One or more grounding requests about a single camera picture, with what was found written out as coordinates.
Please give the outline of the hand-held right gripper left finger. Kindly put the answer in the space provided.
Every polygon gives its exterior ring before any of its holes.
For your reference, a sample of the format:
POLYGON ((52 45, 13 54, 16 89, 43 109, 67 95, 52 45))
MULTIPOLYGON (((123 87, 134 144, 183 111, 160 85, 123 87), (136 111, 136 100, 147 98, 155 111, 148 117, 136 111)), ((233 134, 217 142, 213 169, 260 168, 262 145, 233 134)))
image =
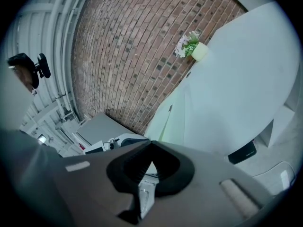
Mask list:
POLYGON ((62 158, 21 131, 1 130, 0 161, 17 198, 47 225, 151 227, 153 216, 141 217, 143 172, 129 168, 150 145, 62 158))

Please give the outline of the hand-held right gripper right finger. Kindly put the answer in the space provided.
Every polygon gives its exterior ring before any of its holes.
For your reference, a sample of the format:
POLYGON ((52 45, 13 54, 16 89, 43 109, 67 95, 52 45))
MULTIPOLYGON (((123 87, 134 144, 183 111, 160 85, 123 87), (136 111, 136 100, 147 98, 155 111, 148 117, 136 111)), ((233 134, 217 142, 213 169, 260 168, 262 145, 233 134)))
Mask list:
POLYGON ((183 146, 154 141, 159 183, 142 227, 255 227, 277 199, 236 166, 183 146))

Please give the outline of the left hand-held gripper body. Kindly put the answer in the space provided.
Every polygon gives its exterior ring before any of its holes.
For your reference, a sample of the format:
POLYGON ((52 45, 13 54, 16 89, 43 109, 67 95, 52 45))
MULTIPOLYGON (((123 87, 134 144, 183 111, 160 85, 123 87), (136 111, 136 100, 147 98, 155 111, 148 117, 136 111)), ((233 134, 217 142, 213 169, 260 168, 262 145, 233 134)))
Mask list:
POLYGON ((121 147, 122 138, 110 138, 108 141, 99 141, 84 150, 84 155, 106 152, 121 147))

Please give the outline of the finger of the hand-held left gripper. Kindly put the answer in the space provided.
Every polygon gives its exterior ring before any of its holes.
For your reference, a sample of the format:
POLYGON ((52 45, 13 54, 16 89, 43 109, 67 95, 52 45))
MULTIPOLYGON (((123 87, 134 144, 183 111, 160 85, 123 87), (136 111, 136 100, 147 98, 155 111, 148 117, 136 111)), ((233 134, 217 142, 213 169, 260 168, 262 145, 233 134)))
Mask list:
POLYGON ((120 140, 120 147, 125 147, 149 139, 139 134, 124 133, 120 135, 120 140))

